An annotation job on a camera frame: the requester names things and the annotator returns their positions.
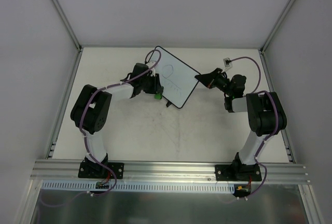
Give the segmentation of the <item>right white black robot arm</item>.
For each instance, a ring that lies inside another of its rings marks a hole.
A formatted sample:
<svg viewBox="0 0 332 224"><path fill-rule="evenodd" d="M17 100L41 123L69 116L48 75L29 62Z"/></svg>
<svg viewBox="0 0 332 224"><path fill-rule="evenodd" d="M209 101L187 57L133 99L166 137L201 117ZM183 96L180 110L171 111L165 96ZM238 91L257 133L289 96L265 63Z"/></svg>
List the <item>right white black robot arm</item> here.
<svg viewBox="0 0 332 224"><path fill-rule="evenodd" d="M234 159L238 164L232 167L233 176L244 180L251 173L249 165L258 163L258 157L268 140L287 125L278 95L264 90L245 95L246 77L236 74L228 79L220 68L208 74L196 75L195 79L208 89L217 88L223 92L224 106L229 113L247 113L250 133Z"/></svg>

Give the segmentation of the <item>green bone-shaped whiteboard eraser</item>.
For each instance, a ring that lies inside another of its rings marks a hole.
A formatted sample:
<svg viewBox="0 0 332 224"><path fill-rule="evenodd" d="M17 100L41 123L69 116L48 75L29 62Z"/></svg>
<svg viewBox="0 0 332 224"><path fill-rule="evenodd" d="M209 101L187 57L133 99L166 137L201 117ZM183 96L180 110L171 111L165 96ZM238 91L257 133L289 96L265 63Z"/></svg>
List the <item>green bone-shaped whiteboard eraser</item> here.
<svg viewBox="0 0 332 224"><path fill-rule="evenodd" d="M162 99L162 94L161 93L155 94L154 99L161 100Z"/></svg>

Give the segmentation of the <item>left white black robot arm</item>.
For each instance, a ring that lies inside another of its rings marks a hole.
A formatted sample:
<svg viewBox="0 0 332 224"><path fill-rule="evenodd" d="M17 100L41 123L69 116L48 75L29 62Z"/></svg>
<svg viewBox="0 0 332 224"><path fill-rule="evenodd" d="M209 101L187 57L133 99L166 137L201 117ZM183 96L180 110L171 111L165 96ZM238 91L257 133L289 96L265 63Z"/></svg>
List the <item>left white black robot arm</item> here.
<svg viewBox="0 0 332 224"><path fill-rule="evenodd" d="M136 63L132 72L120 82L98 89L85 85L71 111L70 118L84 137L86 160L92 162L90 171L96 177L108 173L107 151L100 133L112 103L132 99L141 92L161 96L163 86L155 71L156 62Z"/></svg>

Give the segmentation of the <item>black-framed whiteboard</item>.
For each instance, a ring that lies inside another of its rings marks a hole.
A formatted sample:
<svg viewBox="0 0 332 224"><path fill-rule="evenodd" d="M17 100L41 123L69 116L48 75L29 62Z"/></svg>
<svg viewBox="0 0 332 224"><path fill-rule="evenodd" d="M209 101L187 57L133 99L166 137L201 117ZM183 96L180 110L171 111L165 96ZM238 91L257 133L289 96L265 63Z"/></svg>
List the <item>black-framed whiteboard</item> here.
<svg viewBox="0 0 332 224"><path fill-rule="evenodd" d="M172 53L160 46L148 58L148 62L157 62L155 72L159 74L163 87L162 96L176 108L181 109L198 84L195 78L200 73Z"/></svg>

